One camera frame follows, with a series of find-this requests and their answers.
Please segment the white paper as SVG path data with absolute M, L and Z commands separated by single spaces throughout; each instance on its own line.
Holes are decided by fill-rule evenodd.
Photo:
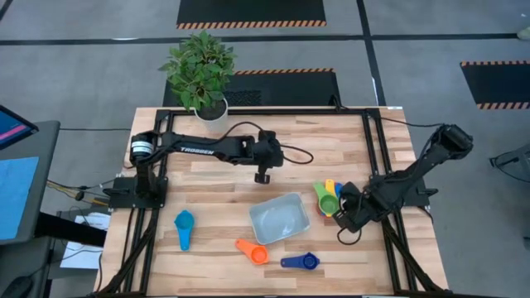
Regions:
M 108 230 L 110 215 L 99 212 L 92 212 L 87 215 L 76 215 L 77 224 L 88 224 L 92 228 Z M 85 245 L 76 242 L 63 242 L 65 252 L 60 262 L 61 268 L 70 269 L 98 269 L 99 257 L 102 248 Z

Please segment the computer monitor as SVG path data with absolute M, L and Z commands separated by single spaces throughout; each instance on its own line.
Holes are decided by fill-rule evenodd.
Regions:
M 37 125 L 0 104 L 0 150 L 37 132 Z

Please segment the cyan measuring cup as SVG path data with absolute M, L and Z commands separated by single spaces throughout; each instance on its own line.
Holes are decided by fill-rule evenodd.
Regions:
M 187 252 L 190 250 L 190 240 L 192 229 L 195 224 L 193 214 L 187 209 L 182 210 L 175 218 L 174 224 L 179 236 L 181 251 Z

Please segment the blue sheet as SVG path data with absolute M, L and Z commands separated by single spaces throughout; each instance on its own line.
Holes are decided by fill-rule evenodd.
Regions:
M 38 162 L 37 156 L 0 161 L 0 240 L 17 236 Z

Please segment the green leafy plant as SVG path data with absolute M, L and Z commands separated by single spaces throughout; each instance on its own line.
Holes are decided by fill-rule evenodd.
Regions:
M 220 106 L 226 84 L 234 74 L 235 58 L 232 47 L 201 31 L 170 48 L 166 62 L 158 69 L 166 74 L 182 106 L 199 112 Z

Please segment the grey plastic basket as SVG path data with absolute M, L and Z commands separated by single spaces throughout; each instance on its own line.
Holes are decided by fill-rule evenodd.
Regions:
M 269 199 L 249 209 L 256 240 L 268 245 L 303 233 L 311 226 L 305 206 L 298 193 Z

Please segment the green measuring cup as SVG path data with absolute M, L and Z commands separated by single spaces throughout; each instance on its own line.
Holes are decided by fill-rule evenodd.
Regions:
M 339 210 L 339 198 L 325 190 L 325 182 L 316 182 L 312 186 L 317 196 L 317 204 L 324 213 L 332 216 Z

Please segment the black aluminium table frame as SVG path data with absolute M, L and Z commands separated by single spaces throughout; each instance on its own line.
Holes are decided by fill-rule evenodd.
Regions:
M 364 185 L 385 170 L 400 170 L 415 158 L 404 113 L 332 108 L 234 108 L 229 126 L 235 135 L 273 130 L 287 145 L 288 162 L 271 170 L 268 185 L 254 181 L 255 168 L 231 166 L 209 156 L 173 154 L 166 163 L 169 192 L 157 218 L 157 231 L 138 261 L 128 289 L 136 296 L 346 296 L 390 294 L 392 274 L 406 275 L 402 260 L 388 262 L 379 223 L 361 235 L 341 231 L 316 212 L 313 184 L 333 179 Z M 255 241 L 249 209 L 266 200 L 298 193 L 311 226 L 270 244 L 269 262 L 254 265 L 235 246 Z M 181 251 L 176 216 L 184 209 L 195 219 L 190 250 Z M 320 259 L 315 270 L 281 267 L 285 257 L 308 252 Z

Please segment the black hazard-striped floor mat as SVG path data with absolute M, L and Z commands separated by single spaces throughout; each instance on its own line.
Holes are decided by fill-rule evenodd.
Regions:
M 224 96 L 231 107 L 333 106 L 340 101 L 332 68 L 238 70 Z
M 181 0 L 176 29 L 326 26 L 323 0 Z
M 530 61 L 462 61 L 460 69 L 480 110 L 530 110 Z

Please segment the black computer mouse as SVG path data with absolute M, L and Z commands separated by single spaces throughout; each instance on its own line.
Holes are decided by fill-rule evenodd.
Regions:
M 32 286 L 33 281 L 29 276 L 19 276 L 11 281 L 0 298 L 27 298 Z

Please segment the navy measuring cup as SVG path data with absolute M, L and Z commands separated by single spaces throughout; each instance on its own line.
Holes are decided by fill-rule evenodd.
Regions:
M 296 257 L 285 257 L 280 261 L 281 267 L 296 268 L 303 270 L 315 270 L 319 264 L 320 259 L 311 252 Z

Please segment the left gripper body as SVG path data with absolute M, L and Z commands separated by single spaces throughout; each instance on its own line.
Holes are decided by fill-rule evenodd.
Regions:
M 253 145 L 253 157 L 258 165 L 254 181 L 262 185 L 269 184 L 270 175 L 266 174 L 267 169 L 282 167 L 284 162 L 281 144 L 274 131 L 262 130 L 258 133 L 258 142 Z

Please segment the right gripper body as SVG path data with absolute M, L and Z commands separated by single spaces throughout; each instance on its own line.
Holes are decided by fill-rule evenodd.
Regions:
M 333 214 L 335 222 L 351 233 L 358 232 L 372 220 L 372 212 L 364 206 L 365 196 L 352 183 L 348 182 L 340 190 L 339 209 Z

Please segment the black desk leg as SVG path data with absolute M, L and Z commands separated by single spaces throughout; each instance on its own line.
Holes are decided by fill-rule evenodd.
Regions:
M 34 237 L 51 237 L 90 246 L 104 246 L 107 232 L 81 223 L 75 223 L 54 215 L 40 212 Z

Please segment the orange measuring cup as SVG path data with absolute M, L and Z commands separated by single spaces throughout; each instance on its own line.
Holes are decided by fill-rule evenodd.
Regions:
M 269 262 L 268 250 L 262 246 L 238 238 L 235 240 L 236 248 L 241 251 L 254 265 L 263 265 Z

